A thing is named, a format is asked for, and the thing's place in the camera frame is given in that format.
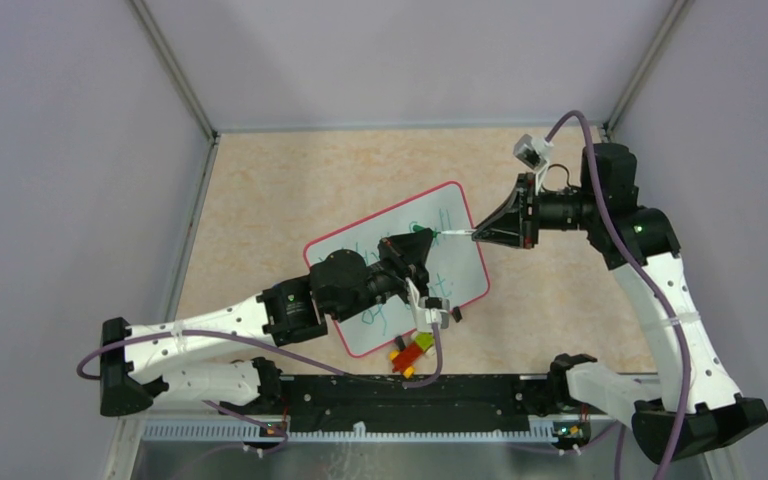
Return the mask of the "pink-framed whiteboard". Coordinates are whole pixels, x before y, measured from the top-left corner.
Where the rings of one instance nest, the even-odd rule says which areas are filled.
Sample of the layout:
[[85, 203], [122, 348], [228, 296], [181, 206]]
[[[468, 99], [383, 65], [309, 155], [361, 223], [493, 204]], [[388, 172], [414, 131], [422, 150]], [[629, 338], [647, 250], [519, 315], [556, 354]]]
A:
[[[379, 260], [377, 244], [385, 237], [404, 234], [419, 224], [434, 230], [471, 229], [471, 214], [462, 185], [450, 181], [373, 213], [309, 242], [303, 258], [309, 265], [339, 249], [359, 253], [368, 264]], [[490, 280], [480, 247], [469, 236], [436, 237], [427, 260], [429, 292], [461, 308], [484, 297]], [[376, 305], [335, 324], [353, 358], [383, 348], [399, 334], [415, 328], [410, 309], [398, 299]]]

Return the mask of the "green marker cap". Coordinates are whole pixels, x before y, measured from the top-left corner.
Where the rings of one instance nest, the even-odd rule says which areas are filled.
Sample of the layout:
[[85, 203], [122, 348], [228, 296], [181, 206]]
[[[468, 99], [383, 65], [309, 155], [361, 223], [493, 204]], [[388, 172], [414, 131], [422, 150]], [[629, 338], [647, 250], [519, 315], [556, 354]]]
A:
[[432, 239], [435, 239], [439, 235], [439, 232], [437, 230], [434, 230], [433, 228], [430, 228], [430, 227], [424, 227], [424, 226], [421, 226], [419, 224], [413, 225], [411, 227], [411, 232], [412, 233], [427, 233], [427, 234], [429, 234], [431, 236]]

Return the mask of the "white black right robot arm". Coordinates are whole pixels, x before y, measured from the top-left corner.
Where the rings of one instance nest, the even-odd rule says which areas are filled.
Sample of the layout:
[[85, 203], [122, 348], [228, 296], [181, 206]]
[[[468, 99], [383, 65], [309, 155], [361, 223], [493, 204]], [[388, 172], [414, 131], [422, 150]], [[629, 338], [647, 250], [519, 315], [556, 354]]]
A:
[[515, 148], [527, 172], [472, 238], [530, 249], [542, 232], [583, 231], [627, 296], [659, 378], [647, 388], [591, 356], [561, 354], [550, 367], [549, 404], [572, 412], [585, 403], [610, 415], [655, 463], [730, 446], [766, 425], [765, 402], [742, 393], [710, 342], [668, 217], [638, 202], [636, 157], [599, 143], [583, 151], [578, 185], [548, 190], [549, 150], [533, 138]]

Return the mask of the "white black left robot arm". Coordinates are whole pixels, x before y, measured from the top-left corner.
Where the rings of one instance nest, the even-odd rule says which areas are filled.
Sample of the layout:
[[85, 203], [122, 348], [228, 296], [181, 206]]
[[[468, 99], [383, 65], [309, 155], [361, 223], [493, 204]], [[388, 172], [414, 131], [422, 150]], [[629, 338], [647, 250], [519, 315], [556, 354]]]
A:
[[105, 321], [98, 355], [100, 413], [122, 417], [156, 403], [248, 405], [268, 413], [279, 404], [279, 372], [264, 358], [215, 363], [245, 348], [285, 355], [286, 346], [323, 337], [330, 320], [343, 322], [397, 297], [432, 325], [426, 261], [436, 233], [417, 228], [382, 238], [378, 259], [336, 250], [307, 274], [273, 285], [239, 303], [183, 320], [139, 325]]

